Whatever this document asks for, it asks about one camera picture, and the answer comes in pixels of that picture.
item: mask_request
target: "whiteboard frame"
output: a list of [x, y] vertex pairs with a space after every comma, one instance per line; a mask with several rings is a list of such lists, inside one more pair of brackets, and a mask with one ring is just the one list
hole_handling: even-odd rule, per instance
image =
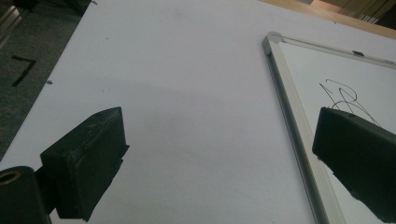
[[326, 165], [318, 160], [317, 156], [312, 152], [315, 134], [312, 133], [309, 126], [279, 43], [314, 49], [393, 69], [396, 69], [396, 63], [366, 55], [364, 57], [357, 56], [352, 51], [336, 49], [276, 32], [270, 32], [262, 41], [262, 47], [276, 87], [277, 97], [288, 127], [294, 154], [299, 164], [315, 221], [317, 223], [344, 224], [346, 220], [332, 188]]

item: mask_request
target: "black marker drawing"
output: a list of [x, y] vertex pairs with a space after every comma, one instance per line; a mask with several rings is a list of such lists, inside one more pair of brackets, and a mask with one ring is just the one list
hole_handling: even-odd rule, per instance
[[332, 100], [333, 102], [332, 108], [336, 107], [337, 109], [341, 110], [339, 105], [346, 105], [349, 108], [350, 113], [352, 114], [355, 114], [352, 108], [359, 109], [371, 119], [373, 124], [376, 124], [379, 127], [381, 127], [381, 125], [379, 125], [379, 123], [369, 114], [369, 112], [358, 102], [358, 94], [352, 88], [331, 79], [326, 79], [326, 83], [328, 84], [328, 86], [330, 85], [333, 88], [337, 88], [337, 90], [340, 93], [339, 96], [341, 96], [341, 98], [343, 99], [340, 101], [335, 101], [334, 98], [336, 94], [332, 93], [332, 91], [330, 91], [329, 88], [319, 83], [320, 87], [326, 91], [327, 95]]

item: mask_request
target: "black scribble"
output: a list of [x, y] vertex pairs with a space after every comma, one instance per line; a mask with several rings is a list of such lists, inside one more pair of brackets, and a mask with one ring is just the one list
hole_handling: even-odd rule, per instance
[[338, 110], [341, 110], [339, 105], [346, 105], [350, 113], [352, 114], [355, 114], [352, 108], [359, 109], [371, 119], [373, 124], [376, 124], [379, 127], [381, 127], [381, 125], [379, 125], [379, 123], [369, 114], [369, 112], [358, 102], [358, 94], [352, 88], [350, 88], [349, 86], [343, 83], [331, 79], [326, 79], [325, 82], [330, 85], [335, 84], [336, 85], [335, 87], [338, 88], [339, 96], [343, 99], [340, 101], [335, 101], [334, 98], [336, 94], [332, 93], [332, 91], [330, 91], [329, 88], [319, 83], [320, 87], [323, 90], [325, 90], [326, 94], [332, 100], [332, 106], [331, 106], [332, 109], [337, 108]]

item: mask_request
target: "white surface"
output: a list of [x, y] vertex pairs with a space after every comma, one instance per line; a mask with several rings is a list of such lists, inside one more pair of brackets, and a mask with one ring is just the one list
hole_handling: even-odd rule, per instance
[[[333, 106], [332, 99], [319, 83], [331, 92], [330, 95], [335, 102], [345, 100], [350, 102], [349, 106], [352, 111], [346, 103], [338, 104], [341, 110], [353, 112], [361, 118], [373, 122], [366, 113], [359, 109], [359, 107], [363, 108], [381, 127], [396, 133], [393, 113], [396, 109], [396, 101], [389, 98], [396, 94], [394, 89], [396, 86], [395, 69], [290, 44], [279, 43], [279, 45], [299, 93], [312, 134], [317, 128], [319, 110], [323, 106]], [[348, 85], [353, 89], [357, 94], [359, 105], [357, 102], [353, 102], [356, 95], [351, 89], [330, 80], [326, 81], [327, 79]], [[350, 195], [330, 169], [328, 172], [346, 223], [383, 223], [364, 203]]]
[[395, 42], [253, 0], [96, 2], [0, 168], [38, 168], [42, 150], [120, 105], [131, 148], [90, 223], [313, 223], [262, 40], [384, 59]]

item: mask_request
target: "dark floor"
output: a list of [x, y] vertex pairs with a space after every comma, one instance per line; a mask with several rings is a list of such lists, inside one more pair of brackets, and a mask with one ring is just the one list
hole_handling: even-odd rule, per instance
[[[11, 6], [0, 0], [0, 18]], [[0, 48], [0, 160], [80, 20], [62, 0], [40, 1], [24, 13]]]

